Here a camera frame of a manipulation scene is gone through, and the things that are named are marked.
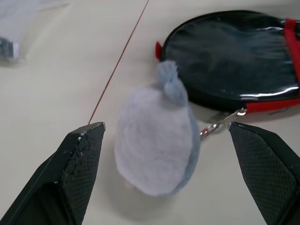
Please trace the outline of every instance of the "red trim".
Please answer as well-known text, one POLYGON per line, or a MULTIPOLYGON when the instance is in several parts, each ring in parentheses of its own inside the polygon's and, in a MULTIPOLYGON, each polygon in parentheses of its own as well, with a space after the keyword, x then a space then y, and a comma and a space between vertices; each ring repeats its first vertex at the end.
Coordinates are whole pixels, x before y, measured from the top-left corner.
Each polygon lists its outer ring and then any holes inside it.
POLYGON ((296 39, 295 28, 296 28, 297 21, 287 19, 285 22, 285 38, 287 44, 289 46, 292 60, 298 80, 298 84, 300 86, 300 42, 296 39))
POLYGON ((281 101, 270 101, 270 102, 250 102, 247 103, 247 113, 259 113, 264 111, 274 111, 283 108, 289 108, 291 106, 299 105, 300 98, 281 100, 281 101))
POLYGON ((156 42, 155 45, 155 57, 160 60, 160 56, 161 56, 161 51, 163 50, 162 46, 160 45, 159 42, 156 42))

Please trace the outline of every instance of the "fluffy white plush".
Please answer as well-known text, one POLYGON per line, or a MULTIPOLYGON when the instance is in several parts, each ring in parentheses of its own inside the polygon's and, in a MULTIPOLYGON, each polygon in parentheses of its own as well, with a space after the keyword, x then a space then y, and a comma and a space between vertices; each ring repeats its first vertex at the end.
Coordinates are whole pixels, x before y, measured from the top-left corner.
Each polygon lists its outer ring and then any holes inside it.
POLYGON ((124 104, 116 132, 117 168, 142 192, 172 193, 185 176, 192 148, 188 105, 170 101, 161 87, 136 91, 124 104))

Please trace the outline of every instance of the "black pouch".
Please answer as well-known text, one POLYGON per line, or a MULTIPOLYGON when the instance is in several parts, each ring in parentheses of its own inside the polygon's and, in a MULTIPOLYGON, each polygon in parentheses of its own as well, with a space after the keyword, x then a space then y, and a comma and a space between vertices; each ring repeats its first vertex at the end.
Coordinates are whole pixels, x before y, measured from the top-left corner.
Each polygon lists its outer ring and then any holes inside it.
POLYGON ((300 104, 299 22, 252 11, 202 15, 177 27, 156 54, 174 60, 189 99, 248 113, 300 104))

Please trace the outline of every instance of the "white cloth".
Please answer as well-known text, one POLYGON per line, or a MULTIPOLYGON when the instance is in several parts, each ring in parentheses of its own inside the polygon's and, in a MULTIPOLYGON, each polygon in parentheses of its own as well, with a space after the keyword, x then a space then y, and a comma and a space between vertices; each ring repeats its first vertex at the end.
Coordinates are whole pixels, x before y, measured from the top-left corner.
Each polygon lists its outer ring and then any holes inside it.
POLYGON ((67 0, 0 0, 0 44, 6 42, 5 56, 13 60, 19 57, 19 44, 38 9, 66 3, 67 0))

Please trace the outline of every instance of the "felt toy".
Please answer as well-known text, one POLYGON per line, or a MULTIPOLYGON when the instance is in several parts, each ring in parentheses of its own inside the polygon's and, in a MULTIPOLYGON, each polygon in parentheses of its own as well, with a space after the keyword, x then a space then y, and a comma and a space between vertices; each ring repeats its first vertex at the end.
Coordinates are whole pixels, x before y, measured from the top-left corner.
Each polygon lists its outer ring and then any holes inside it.
POLYGON ((173 195, 195 170, 200 138, 174 61, 157 68, 157 84, 134 92, 116 129, 115 159, 129 184, 151 196, 173 195))

